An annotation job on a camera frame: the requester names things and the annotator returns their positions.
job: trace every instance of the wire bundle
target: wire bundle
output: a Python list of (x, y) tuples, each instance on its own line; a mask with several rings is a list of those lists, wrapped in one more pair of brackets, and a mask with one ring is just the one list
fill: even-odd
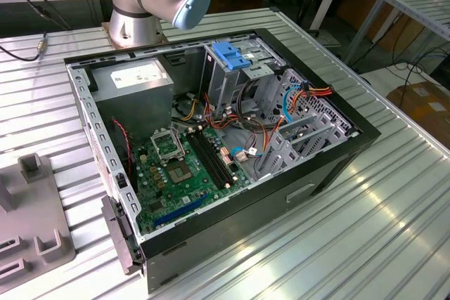
[(198, 103), (197, 99), (192, 100), (192, 106), (191, 106), (191, 111), (189, 112), (189, 114), (186, 117), (183, 117), (181, 120), (182, 121), (189, 121), (190, 119), (192, 119), (192, 116), (194, 116), (194, 112), (195, 112), (195, 105)]
[[(333, 90), (331, 89), (331, 87), (315, 88), (315, 89), (313, 89), (313, 88), (304, 89), (304, 87), (305, 87), (305, 84), (302, 84), (300, 86), (291, 87), (283, 97), (283, 113), (288, 122), (293, 121), (289, 114), (293, 113), (295, 111), (295, 108), (297, 107), (297, 100), (300, 96), (303, 98), (308, 98), (311, 96), (320, 97), (320, 96), (328, 96), (333, 93)], [(299, 89), (299, 91), (297, 94), (295, 94), (294, 98), (290, 102), (291, 107), (288, 110), (288, 95), (291, 91), (294, 91), (296, 89)]]
[(223, 129), (226, 126), (228, 126), (229, 124), (231, 124), (231, 122), (234, 122), (234, 121), (238, 120), (238, 117), (235, 114), (231, 114), (231, 115), (225, 116), (220, 121), (214, 121), (211, 118), (212, 115), (211, 115), (210, 100), (209, 100), (208, 95), (206, 93), (205, 93), (204, 98), (205, 98), (205, 110), (203, 111), (203, 113), (205, 114), (206, 122), (208, 122), (212, 128), (214, 128), (214, 129)]

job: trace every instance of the pci slot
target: pci slot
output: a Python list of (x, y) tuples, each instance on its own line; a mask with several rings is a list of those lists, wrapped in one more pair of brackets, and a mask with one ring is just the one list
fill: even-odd
[(184, 205), (183, 207), (180, 207), (179, 209), (170, 212), (169, 214), (165, 214), (164, 216), (161, 216), (158, 219), (155, 219), (153, 221), (153, 226), (158, 226), (163, 223), (169, 223), (170, 221), (173, 221), (174, 219), (177, 219), (178, 217), (183, 216), (184, 214), (187, 214), (189, 211), (192, 211), (194, 209), (197, 209), (202, 203), (203, 200), (208, 197), (208, 194), (200, 197), (198, 200), (194, 200), (193, 202)]
[(202, 133), (190, 133), (186, 138), (218, 189), (229, 188), (234, 184), (233, 177), (226, 169), (225, 164), (219, 159), (215, 149)]

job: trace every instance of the metal slotted table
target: metal slotted table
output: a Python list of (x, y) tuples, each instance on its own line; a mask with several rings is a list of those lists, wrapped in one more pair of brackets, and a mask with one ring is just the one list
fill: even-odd
[[(265, 27), (381, 132), (324, 193), (146, 294), (123, 274), (101, 215), (104, 196), (62, 59), (110, 51), (101, 28), (49, 35), (42, 60), (0, 54), (0, 165), (51, 158), (77, 255), (2, 299), (444, 299), (450, 291), (449, 151), (282, 13), (208, 15), (170, 41)], [(32, 55), (40, 36), (3, 39)]]
[(359, 28), (358, 33), (353, 38), (344, 60), (345, 63), (348, 64), (352, 59), (359, 44), (366, 36), (372, 22), (385, 3), (392, 5), (394, 11), (391, 13), (390, 19), (386, 20), (374, 41), (387, 31), (399, 12), (406, 14), (447, 41), (450, 40), (450, 0), (377, 0), (363, 25)]

